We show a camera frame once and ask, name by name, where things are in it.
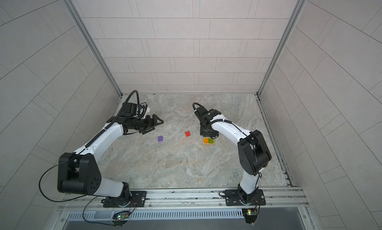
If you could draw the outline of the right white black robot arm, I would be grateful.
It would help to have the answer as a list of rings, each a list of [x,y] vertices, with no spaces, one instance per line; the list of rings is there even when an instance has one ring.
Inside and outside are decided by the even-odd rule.
[[[243,129],[223,115],[199,117],[199,121],[202,136],[216,138],[222,134],[237,145],[239,162],[244,170],[238,185],[239,199],[245,205],[256,201],[259,179],[272,159],[263,134],[258,130]]]

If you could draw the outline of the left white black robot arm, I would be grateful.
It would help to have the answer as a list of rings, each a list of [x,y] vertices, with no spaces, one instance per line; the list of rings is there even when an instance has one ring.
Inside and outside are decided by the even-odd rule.
[[[74,152],[60,156],[57,189],[60,193],[104,196],[104,207],[126,207],[133,197],[126,182],[117,182],[102,177],[98,161],[111,144],[129,130],[146,134],[163,124],[157,115],[143,119],[111,117],[106,125],[89,142]]]

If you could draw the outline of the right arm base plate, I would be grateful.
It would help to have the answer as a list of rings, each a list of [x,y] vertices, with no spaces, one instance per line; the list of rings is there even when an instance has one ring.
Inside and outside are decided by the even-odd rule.
[[[225,190],[224,196],[227,206],[264,206],[266,205],[263,190],[257,189],[251,194],[242,190]]]

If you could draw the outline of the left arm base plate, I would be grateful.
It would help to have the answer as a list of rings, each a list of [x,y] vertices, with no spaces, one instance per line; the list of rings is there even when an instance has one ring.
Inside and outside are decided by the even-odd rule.
[[[105,197],[101,203],[104,208],[139,208],[144,206],[146,195],[146,191],[131,191],[129,200],[123,197]]]

